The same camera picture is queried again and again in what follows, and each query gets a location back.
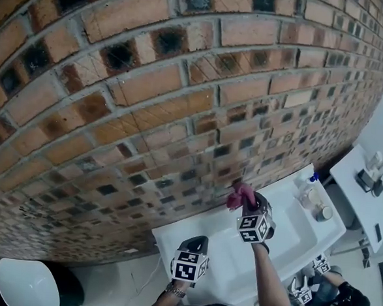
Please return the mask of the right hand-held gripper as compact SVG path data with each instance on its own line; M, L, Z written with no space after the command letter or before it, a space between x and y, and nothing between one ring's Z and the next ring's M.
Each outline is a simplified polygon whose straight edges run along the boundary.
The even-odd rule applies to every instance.
M264 243L275 233L273 209L265 196L254 191L254 203L248 197L242 201L242 216L237 218L237 231L245 243Z

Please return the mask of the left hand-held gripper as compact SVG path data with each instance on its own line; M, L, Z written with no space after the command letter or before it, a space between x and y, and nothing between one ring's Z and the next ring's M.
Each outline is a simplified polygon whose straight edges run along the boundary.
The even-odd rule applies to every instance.
M183 281L194 287L209 266L209 239L207 236L196 236L183 241L170 264L172 281Z

